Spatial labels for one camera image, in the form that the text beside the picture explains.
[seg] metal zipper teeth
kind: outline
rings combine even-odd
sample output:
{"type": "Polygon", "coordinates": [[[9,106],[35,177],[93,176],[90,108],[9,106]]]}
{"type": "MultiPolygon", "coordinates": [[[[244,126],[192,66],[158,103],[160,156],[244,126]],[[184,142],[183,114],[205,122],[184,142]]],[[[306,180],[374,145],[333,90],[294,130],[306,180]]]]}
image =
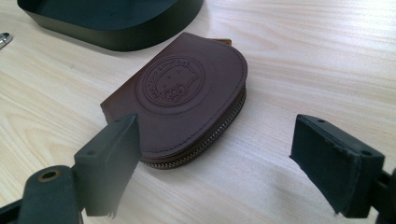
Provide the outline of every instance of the metal zipper teeth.
{"type": "Polygon", "coordinates": [[[152,167],[152,168],[157,168],[157,169],[171,169],[173,167],[177,167],[181,164],[184,164],[190,160],[192,160],[194,157],[196,157],[198,154],[203,152],[205,149],[207,149],[233,122],[233,120],[236,118],[236,116],[239,114],[239,112],[242,109],[242,106],[245,103],[246,100],[246,88],[243,89],[243,95],[241,100],[238,102],[238,104],[235,106],[233,109],[233,112],[228,116],[228,118],[220,125],[220,127],[212,134],[210,135],[209,138],[206,139],[197,149],[195,149],[192,153],[189,155],[178,159],[177,161],[170,161],[170,162],[164,162],[164,163],[151,163],[151,162],[146,162],[143,161],[147,166],[152,167]]]}

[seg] black clamp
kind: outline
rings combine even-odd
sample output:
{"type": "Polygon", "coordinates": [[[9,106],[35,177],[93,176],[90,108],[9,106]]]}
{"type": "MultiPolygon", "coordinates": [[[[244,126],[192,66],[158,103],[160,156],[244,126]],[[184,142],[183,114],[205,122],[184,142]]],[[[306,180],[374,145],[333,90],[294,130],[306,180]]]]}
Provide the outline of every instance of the black clamp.
{"type": "Polygon", "coordinates": [[[76,164],[52,166],[30,176],[21,200],[0,208],[1,223],[83,223],[115,216],[141,158],[137,116],[108,124],[76,155],[76,164]]]}
{"type": "Polygon", "coordinates": [[[385,156],[329,122],[298,115],[290,157],[318,187],[335,213],[396,223],[396,170],[382,171],[385,156]]]}

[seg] light wood surface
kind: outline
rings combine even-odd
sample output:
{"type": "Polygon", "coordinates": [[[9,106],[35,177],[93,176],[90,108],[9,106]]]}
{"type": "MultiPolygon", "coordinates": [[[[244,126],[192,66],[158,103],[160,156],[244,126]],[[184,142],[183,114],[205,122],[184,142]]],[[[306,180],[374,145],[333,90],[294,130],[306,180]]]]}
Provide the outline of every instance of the light wood surface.
{"type": "MultiPolygon", "coordinates": [[[[374,223],[336,216],[289,158],[294,121],[333,123],[396,167],[396,2],[205,0],[184,30],[227,37],[248,62],[247,101],[194,162],[139,164],[115,219],[85,223],[374,223]]],[[[74,154],[106,126],[99,106],[173,39],[135,52],[100,49],[39,27],[0,3],[0,206],[26,179],[74,154]]]]}

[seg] brown leather pouch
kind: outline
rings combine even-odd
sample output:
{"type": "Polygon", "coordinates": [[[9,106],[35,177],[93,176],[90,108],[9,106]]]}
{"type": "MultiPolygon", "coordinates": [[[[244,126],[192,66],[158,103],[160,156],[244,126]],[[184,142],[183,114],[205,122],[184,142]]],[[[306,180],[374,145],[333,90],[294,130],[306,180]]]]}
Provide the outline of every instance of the brown leather pouch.
{"type": "Polygon", "coordinates": [[[107,122],[139,120],[141,161],[171,169],[194,159],[233,122],[248,64],[233,47],[184,33],[101,104],[107,122]]]}

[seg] embossed logo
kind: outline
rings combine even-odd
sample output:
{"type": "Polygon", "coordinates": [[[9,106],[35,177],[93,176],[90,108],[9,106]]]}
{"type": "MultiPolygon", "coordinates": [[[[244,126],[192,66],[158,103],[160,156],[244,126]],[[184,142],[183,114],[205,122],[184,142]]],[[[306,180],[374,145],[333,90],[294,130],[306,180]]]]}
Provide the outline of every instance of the embossed logo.
{"type": "Polygon", "coordinates": [[[162,60],[146,74],[145,95],[155,105],[174,106],[188,102],[200,90],[203,71],[188,57],[162,60]]]}

